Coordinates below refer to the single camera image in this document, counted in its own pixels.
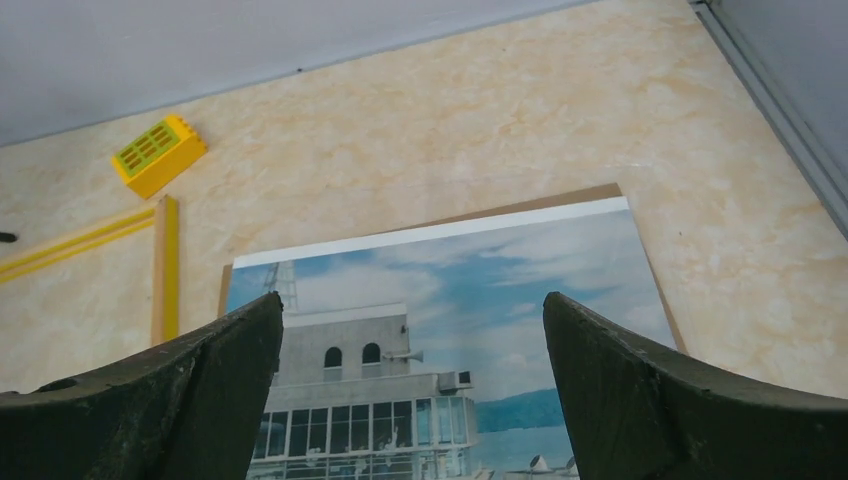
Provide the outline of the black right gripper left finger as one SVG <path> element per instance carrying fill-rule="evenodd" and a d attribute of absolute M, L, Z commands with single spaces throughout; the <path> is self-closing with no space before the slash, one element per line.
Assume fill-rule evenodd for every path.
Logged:
<path fill-rule="evenodd" d="M 265 294 L 109 365 L 1 396 L 5 479 L 242 479 L 283 337 Z"/>

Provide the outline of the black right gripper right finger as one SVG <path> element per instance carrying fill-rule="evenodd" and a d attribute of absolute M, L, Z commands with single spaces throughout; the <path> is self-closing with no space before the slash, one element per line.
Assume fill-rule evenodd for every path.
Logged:
<path fill-rule="evenodd" d="M 552 292 L 547 350 L 584 479 L 843 479 L 844 399 L 666 347 Z"/>

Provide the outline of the wooden yellow picture frame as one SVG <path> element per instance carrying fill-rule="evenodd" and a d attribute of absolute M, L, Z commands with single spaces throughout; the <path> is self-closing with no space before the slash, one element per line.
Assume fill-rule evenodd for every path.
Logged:
<path fill-rule="evenodd" d="M 147 201 L 8 256 L 1 260 L 1 281 L 17 279 L 147 227 L 154 230 L 150 339 L 153 346 L 165 343 L 179 335 L 179 202 L 172 196 Z"/>

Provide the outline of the building and sky photo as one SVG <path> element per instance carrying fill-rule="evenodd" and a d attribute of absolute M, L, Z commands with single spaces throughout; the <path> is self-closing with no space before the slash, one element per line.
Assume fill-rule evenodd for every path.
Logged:
<path fill-rule="evenodd" d="M 559 291 L 672 348 L 621 196 L 248 254 L 284 337 L 251 479 L 575 479 L 542 321 Z"/>

